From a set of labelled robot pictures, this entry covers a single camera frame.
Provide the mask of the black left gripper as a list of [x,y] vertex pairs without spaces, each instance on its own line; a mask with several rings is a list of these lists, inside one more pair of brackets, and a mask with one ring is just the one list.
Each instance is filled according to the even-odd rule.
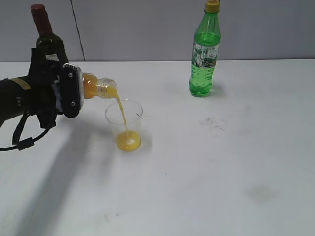
[[49,129],[56,125],[59,113],[56,108],[59,76],[62,64],[48,60],[40,48],[31,49],[31,61],[27,81],[31,86],[28,92],[28,113],[36,115],[40,127]]

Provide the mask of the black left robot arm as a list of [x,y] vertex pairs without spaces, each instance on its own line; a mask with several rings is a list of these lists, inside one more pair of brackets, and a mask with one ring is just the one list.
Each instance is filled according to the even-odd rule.
[[46,54],[32,48],[28,74],[0,81],[0,123],[28,113],[42,118],[40,126],[46,128],[53,112],[62,115],[60,79],[66,63],[60,50]]

